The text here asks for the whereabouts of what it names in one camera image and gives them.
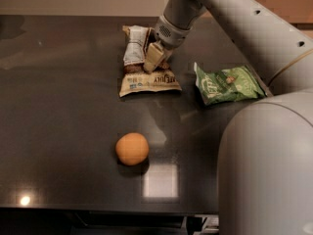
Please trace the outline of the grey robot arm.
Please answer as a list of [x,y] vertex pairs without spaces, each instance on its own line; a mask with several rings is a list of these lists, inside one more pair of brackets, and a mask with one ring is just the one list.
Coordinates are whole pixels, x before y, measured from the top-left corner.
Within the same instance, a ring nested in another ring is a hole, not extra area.
[[169,0],[154,65],[209,11],[271,91],[223,133],[220,235],[313,235],[313,40],[255,0]]

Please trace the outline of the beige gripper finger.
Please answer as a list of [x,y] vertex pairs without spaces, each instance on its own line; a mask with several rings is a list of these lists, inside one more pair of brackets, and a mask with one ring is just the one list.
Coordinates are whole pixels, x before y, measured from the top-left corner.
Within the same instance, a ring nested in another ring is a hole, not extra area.
[[166,48],[163,48],[162,49],[162,61],[163,62],[167,62],[168,59],[171,57],[171,55],[173,54],[173,49],[166,49]]
[[152,73],[163,58],[163,47],[159,42],[150,43],[144,63],[144,70]]

